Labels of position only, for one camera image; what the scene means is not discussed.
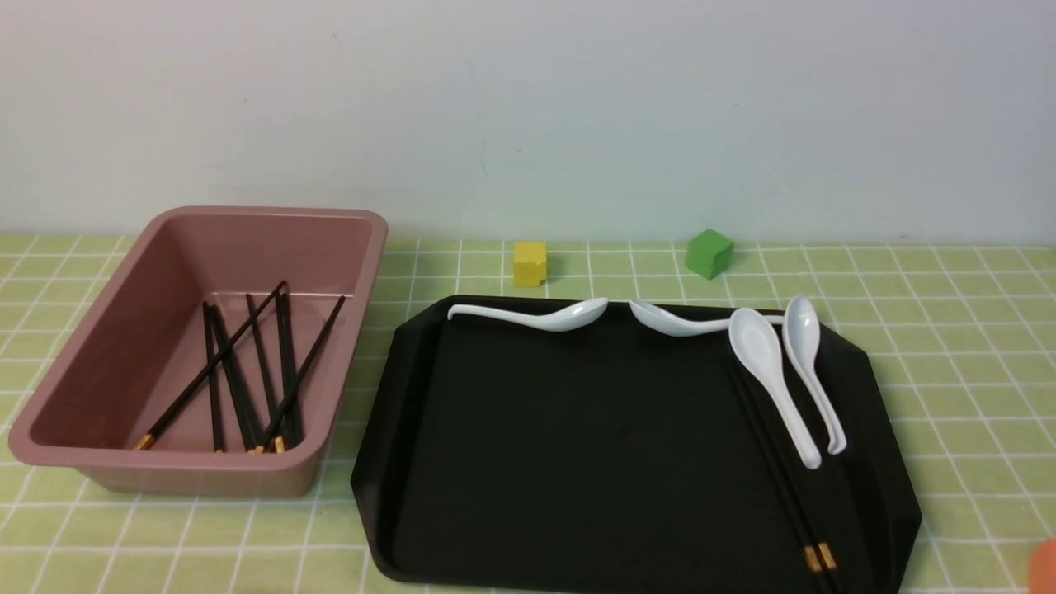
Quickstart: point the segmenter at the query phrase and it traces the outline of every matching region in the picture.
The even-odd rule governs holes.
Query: pink plastic bin
[[[312,486],[334,426],[388,226],[364,210],[185,207],[144,230],[70,336],[8,438],[15,457],[69,466],[115,491],[298,497]],[[229,331],[280,280],[289,283],[298,365],[336,298],[348,299],[301,387],[304,441],[285,453],[241,451],[220,377],[228,452],[212,451],[203,387],[152,449],[133,447],[205,365],[202,301]],[[276,386],[274,307],[261,316]],[[267,408],[251,333],[240,357],[262,419]]]

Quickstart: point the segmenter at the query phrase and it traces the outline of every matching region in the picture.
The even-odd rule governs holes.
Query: spoon
[[[568,332],[569,330],[582,328],[600,318],[605,313],[605,308],[607,307],[608,299],[599,297],[597,299],[587,299],[586,301],[572,303],[552,314],[534,316],[495,308],[485,308],[483,305],[456,303],[448,310],[448,319],[454,317],[455,314],[467,314],[527,326],[528,328],[544,330],[546,332]]]
[[[709,332],[721,332],[730,328],[730,319],[690,321],[641,299],[633,299],[630,301],[630,313],[638,318],[638,321],[653,330],[678,338],[708,334]],[[780,316],[763,316],[763,319],[770,323],[781,323],[785,321]]]
[[[735,311],[730,316],[730,345],[741,365],[767,389],[804,466],[811,470],[821,466],[822,454],[785,385],[781,345],[770,322],[755,310],[741,308]]]
[[[822,380],[814,371],[814,359],[817,357],[817,347],[822,341],[822,328],[817,321],[817,312],[809,299],[796,297],[789,301],[785,310],[781,334],[792,367],[807,385],[807,391],[814,398],[817,410],[822,412],[825,428],[829,431],[829,453],[840,453],[847,447],[847,434],[844,433],[844,426],[840,423],[840,417],[836,416],[836,411],[832,408],[825,388],[822,387]]]

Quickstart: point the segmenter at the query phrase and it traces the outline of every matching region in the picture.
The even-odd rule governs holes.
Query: yellow cube
[[[513,286],[539,286],[546,280],[546,242],[513,244]]]

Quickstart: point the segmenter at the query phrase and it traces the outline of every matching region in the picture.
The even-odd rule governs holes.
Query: grid pattern
[[[0,236],[0,433],[133,238]],[[870,353],[924,507],[910,593],[1022,593],[1056,530],[1056,248],[738,245],[712,281],[679,243],[550,243],[516,289],[512,243],[391,241],[312,493],[126,496],[19,464],[0,440],[5,593],[478,592],[381,576],[347,480],[393,330],[455,293],[780,308],[812,297]]]

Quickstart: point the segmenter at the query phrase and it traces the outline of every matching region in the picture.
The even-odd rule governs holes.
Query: green cube
[[[714,229],[690,240],[685,250],[685,267],[711,280],[730,267],[733,240]]]

